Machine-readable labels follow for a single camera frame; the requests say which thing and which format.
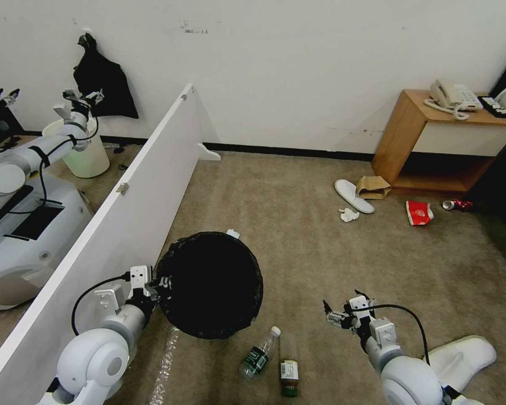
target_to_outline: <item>black trash bin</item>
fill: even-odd
[[[222,232],[200,232],[173,243],[156,275],[167,319],[197,338],[232,336],[251,325],[263,301],[254,254]]]

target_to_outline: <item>telephone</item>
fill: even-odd
[[[463,84],[451,84],[437,79],[431,85],[430,94],[432,99],[424,100],[425,105],[452,114],[458,121],[465,121],[470,117],[461,113],[461,110],[478,111],[483,108],[478,97]]]

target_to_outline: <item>bottle cap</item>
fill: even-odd
[[[283,387],[281,394],[284,397],[291,397],[291,398],[297,397],[298,396],[298,388],[293,387],[292,385],[286,385]]]

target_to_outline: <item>black baseboard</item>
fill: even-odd
[[[210,150],[227,151],[227,152],[248,152],[248,153],[260,153],[268,155],[306,156],[308,158],[328,158],[339,160],[362,160],[362,161],[372,161],[374,157],[374,154],[357,153],[357,152],[330,152],[315,149],[233,145],[230,143],[211,143],[211,142],[203,142],[203,144]]]
[[[27,136],[41,136],[41,131],[22,131],[20,135]],[[131,138],[131,137],[114,137],[114,136],[101,136],[103,142],[118,143],[119,145],[144,145],[148,139],[146,138]]]

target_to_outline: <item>white partition board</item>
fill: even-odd
[[[155,264],[198,159],[193,93],[187,85],[0,348],[0,405],[40,400],[74,337],[71,309],[86,288],[131,266]],[[124,182],[129,190],[122,195],[116,189]],[[79,330],[96,326],[94,311],[83,311],[94,301],[85,301]]]

